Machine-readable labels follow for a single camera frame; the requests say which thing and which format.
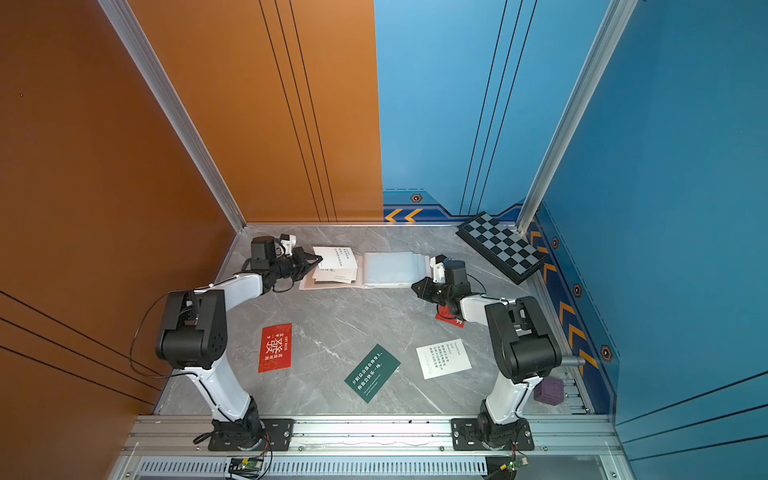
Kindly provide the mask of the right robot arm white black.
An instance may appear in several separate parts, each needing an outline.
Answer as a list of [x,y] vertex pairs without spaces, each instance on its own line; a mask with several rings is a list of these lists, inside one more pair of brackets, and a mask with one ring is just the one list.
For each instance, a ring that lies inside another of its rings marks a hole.
[[411,289],[451,319],[487,327],[499,371],[492,392],[481,403],[474,432],[460,434],[457,447],[533,450],[522,409],[536,386],[562,363],[561,350],[538,300],[474,292],[460,260],[438,255],[430,259],[430,267],[432,273]]

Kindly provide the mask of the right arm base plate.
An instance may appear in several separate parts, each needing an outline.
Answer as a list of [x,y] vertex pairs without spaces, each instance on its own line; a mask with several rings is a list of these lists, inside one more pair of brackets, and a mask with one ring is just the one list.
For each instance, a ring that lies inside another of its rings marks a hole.
[[535,449],[530,424],[526,419],[498,425],[482,418],[450,420],[453,449],[456,451],[522,451]]

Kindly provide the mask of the dark green card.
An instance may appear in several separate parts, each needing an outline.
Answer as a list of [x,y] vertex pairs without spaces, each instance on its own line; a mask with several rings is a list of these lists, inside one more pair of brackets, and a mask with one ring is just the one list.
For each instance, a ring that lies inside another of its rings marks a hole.
[[344,383],[365,403],[370,403],[400,365],[396,357],[376,344],[345,378]]

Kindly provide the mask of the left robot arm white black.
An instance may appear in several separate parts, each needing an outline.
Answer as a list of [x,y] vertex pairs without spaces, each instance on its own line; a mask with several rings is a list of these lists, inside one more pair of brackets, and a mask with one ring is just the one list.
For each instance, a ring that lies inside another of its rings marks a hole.
[[251,256],[232,277],[191,290],[168,293],[155,352],[174,371],[189,378],[207,402],[212,430],[193,443],[211,451],[254,451],[270,447],[257,403],[237,380],[226,356],[227,313],[273,292],[278,281],[297,283],[323,260],[296,245],[296,237],[260,236]]

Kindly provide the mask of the white card large chinese text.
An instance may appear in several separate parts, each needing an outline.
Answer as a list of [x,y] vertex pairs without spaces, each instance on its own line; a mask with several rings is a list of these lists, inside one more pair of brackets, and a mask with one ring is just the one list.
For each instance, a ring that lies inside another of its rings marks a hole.
[[357,274],[357,268],[316,269],[313,271],[313,279],[319,283],[352,284],[356,282]]

